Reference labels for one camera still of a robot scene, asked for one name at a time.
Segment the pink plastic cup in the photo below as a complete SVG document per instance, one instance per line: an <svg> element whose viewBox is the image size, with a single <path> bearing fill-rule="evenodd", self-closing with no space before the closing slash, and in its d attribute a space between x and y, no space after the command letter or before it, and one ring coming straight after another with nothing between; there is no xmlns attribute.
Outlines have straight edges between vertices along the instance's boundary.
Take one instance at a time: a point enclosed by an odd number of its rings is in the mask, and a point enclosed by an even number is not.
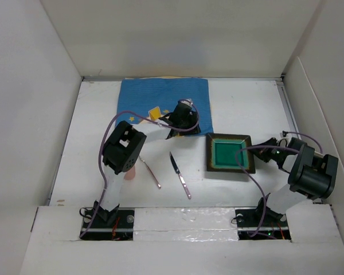
<svg viewBox="0 0 344 275"><path fill-rule="evenodd" d="M133 166L130 170L128 170L124 175L124 180L133 180L135 178L136 168Z"/></svg>

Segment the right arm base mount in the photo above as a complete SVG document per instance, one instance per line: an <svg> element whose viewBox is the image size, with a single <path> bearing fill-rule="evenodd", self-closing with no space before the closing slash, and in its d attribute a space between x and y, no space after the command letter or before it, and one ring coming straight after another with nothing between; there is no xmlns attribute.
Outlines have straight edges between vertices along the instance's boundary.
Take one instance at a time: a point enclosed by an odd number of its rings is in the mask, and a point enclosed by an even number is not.
<svg viewBox="0 0 344 275"><path fill-rule="evenodd" d="M257 230L261 214L256 213L255 208L236 208L235 217L232 218L231 224L237 226L237 235L240 241L243 240L291 240L289 226L286 216L282 219L276 219L265 215L259 231L252 236Z"/></svg>

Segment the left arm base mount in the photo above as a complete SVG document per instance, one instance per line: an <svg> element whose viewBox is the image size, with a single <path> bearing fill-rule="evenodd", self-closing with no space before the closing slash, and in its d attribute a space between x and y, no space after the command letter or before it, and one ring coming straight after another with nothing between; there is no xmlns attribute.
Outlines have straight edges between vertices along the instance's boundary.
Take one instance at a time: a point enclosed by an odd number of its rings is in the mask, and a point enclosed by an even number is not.
<svg viewBox="0 0 344 275"><path fill-rule="evenodd" d="M90 229L87 227L93 215L93 209L81 208L80 215L83 218L80 230L80 239L84 241L132 241L134 234L135 209L121 208L115 220L107 225L97 216Z"/></svg>

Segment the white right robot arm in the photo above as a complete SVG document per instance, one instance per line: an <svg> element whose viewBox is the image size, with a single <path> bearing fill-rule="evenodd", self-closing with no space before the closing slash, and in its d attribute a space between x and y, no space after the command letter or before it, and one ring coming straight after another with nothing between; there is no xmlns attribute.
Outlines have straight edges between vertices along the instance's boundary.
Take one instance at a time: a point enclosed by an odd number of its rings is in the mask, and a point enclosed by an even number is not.
<svg viewBox="0 0 344 275"><path fill-rule="evenodd" d="M280 220L288 209L305 200L326 199L334 190L338 158L317 153L298 138L291 138L284 147L280 146L279 140L271 138L249 151L265 163L273 160L283 172L287 157L295 157L288 172L287 184L259 200L253 212L253 218L259 225Z"/></svg>

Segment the blue cartoon placemat cloth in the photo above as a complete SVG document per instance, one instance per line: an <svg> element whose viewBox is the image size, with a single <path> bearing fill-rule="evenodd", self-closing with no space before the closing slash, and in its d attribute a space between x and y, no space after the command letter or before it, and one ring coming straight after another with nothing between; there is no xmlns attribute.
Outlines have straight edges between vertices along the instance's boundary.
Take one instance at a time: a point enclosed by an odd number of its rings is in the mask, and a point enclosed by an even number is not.
<svg viewBox="0 0 344 275"><path fill-rule="evenodd" d="M199 127L204 135L213 132L208 80L204 78L135 78L121 83L117 113L133 111L155 120L190 99L199 112Z"/></svg>

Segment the pink handled knife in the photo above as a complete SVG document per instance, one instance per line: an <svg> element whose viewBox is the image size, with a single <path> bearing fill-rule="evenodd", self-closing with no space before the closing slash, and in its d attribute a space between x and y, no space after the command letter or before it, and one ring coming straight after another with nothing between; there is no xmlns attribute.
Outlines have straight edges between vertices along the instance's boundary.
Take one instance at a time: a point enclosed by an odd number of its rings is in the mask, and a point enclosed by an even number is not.
<svg viewBox="0 0 344 275"><path fill-rule="evenodd" d="M179 178L179 181L180 181L180 183L181 183L181 185L182 185L182 187L183 187L183 189L185 191L185 194L186 194L187 198L189 200L191 200L191 193L190 193L190 191L189 191L189 189L187 187L187 184L186 184L186 182L185 182L185 180L184 180L184 178L183 178L183 176L182 176L182 174L181 174L181 172L180 172L180 170L179 170L179 168L177 166L177 163L176 163L176 161L175 161L175 159L173 157L173 154L171 152L169 152L169 156L170 156L170 161L171 161L172 167L173 167L175 173L177 174L177 176Z"/></svg>

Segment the green square plate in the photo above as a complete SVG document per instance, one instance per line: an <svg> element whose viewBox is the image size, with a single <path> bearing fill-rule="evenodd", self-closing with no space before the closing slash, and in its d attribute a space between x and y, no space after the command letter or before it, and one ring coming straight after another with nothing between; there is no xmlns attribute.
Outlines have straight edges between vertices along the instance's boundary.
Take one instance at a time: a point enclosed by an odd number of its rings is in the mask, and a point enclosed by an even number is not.
<svg viewBox="0 0 344 275"><path fill-rule="evenodd" d="M253 154L246 150L252 145L249 135L223 133L206 134L206 170L208 172L256 173Z"/></svg>

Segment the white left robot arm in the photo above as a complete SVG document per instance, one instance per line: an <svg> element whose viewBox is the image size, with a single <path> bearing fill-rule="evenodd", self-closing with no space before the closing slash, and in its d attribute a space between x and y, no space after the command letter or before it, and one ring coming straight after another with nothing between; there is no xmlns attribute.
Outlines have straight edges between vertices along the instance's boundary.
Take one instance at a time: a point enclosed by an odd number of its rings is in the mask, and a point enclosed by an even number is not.
<svg viewBox="0 0 344 275"><path fill-rule="evenodd" d="M144 144L198 134L199 118L191 99L179 100L173 112L154 121L132 111L118 113L101 141L98 166L104 187L100 199L95 201L91 220L96 218L104 227L116 222L124 176L135 165Z"/></svg>

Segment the pink handled fork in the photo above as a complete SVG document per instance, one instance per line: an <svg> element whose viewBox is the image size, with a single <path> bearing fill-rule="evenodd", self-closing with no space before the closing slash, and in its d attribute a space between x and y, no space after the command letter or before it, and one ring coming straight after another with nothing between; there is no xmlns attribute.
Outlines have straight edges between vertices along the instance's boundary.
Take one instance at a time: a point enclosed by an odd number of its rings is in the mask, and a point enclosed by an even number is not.
<svg viewBox="0 0 344 275"><path fill-rule="evenodd" d="M158 189L161 189L162 186L161 184L159 183L157 177L154 175L153 171L151 170L151 168L149 167L149 165L146 163L146 161L144 159L141 158L141 156L139 156L139 160L144 164L144 166L147 168L149 174L151 175L151 177L153 178L156 186Z"/></svg>

